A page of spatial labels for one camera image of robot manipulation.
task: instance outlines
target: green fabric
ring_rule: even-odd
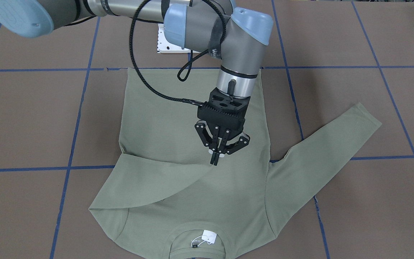
[[[147,259],[233,259],[274,240],[381,125],[355,105],[270,164],[260,74],[244,126],[250,144],[212,166],[194,130],[197,108],[161,99],[128,72],[123,154],[89,209],[109,238]],[[194,69],[185,83],[175,74],[143,70],[161,93],[194,100],[208,97],[218,71]],[[192,248],[203,230],[217,240]]]

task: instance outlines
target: white tag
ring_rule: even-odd
[[[212,231],[204,231],[202,233],[202,240],[207,241],[208,243],[214,244],[215,243],[215,239],[217,239],[217,233],[212,232]]]

